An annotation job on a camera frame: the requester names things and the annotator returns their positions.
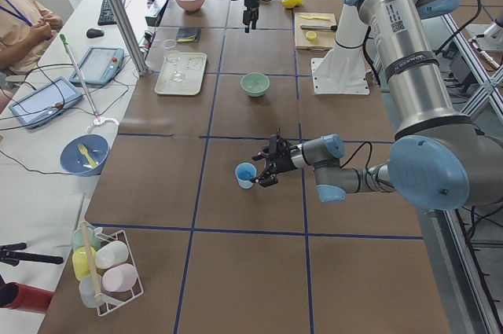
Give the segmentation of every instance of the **beige shirt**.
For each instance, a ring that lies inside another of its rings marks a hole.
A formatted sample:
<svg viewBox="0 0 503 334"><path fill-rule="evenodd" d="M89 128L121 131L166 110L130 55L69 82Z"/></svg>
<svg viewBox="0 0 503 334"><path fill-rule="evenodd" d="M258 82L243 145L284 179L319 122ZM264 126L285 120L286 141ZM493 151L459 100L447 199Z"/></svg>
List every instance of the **beige shirt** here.
<svg viewBox="0 0 503 334"><path fill-rule="evenodd" d="M36 24L42 16L52 13L36 0L10 0L16 8L23 13L32 24ZM8 2L0 0L3 6L11 12L16 12ZM0 50L22 41L30 31L29 26L19 18L0 10ZM24 74L35 67L35 63L42 57L44 52L53 41L56 31L52 30L53 37L49 41L42 42L31 49L26 57L10 66L9 69L17 74Z"/></svg>

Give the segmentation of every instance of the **green bowl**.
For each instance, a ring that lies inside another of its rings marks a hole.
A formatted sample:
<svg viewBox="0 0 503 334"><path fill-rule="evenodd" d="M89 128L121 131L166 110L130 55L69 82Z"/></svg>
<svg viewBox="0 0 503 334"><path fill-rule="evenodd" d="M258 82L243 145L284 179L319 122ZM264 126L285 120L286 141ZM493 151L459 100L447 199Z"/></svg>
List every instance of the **green bowl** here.
<svg viewBox="0 0 503 334"><path fill-rule="evenodd" d="M269 78L263 73L248 73L241 79L241 87L250 97L263 96L269 89Z"/></svg>

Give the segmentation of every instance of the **blue lanyard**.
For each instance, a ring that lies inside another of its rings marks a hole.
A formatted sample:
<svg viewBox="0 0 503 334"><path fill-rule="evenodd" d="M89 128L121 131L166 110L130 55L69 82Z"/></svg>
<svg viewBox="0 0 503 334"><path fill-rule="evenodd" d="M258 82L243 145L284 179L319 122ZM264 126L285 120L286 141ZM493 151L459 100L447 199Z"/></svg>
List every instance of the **blue lanyard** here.
<svg viewBox="0 0 503 334"><path fill-rule="evenodd" d="M14 16L18 19L20 19L21 21L23 21L26 25L28 26L33 26L33 24L31 23L31 21L18 9L16 8L16 6L10 2L10 0L5 0L10 6L12 9L14 9L16 12L13 12L12 10L10 9L7 9L5 6L0 6L0 9L3 10L4 12L7 12L8 14L10 14L11 16Z"/></svg>

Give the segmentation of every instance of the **person's hand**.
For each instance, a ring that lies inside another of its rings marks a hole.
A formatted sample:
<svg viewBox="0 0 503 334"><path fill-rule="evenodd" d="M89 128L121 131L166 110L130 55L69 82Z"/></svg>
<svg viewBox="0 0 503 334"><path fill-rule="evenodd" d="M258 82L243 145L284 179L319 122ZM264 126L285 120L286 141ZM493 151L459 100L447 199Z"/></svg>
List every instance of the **person's hand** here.
<svg viewBox="0 0 503 334"><path fill-rule="evenodd" d="M63 27L63 20L54 13L46 14L42 19L50 25L50 28L59 31Z"/></svg>
<svg viewBox="0 0 503 334"><path fill-rule="evenodd" d="M38 45L41 42L46 41L47 39L51 39L52 33L50 31L50 24L39 21L37 24L33 25L30 28L30 32L26 39L33 43L34 46Z"/></svg>

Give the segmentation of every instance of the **keyboard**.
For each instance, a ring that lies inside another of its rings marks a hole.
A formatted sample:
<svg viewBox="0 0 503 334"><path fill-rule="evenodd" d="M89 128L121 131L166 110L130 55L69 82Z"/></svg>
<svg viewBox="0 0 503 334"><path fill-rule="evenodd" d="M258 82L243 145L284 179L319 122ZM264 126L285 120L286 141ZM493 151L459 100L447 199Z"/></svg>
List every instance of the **keyboard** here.
<svg viewBox="0 0 503 334"><path fill-rule="evenodd" d="M123 5L126 3L126 0L120 0ZM113 25L117 24L116 19L113 16L112 7L108 3L108 0L103 0L101 3L101 11L100 16L97 19L98 25Z"/></svg>

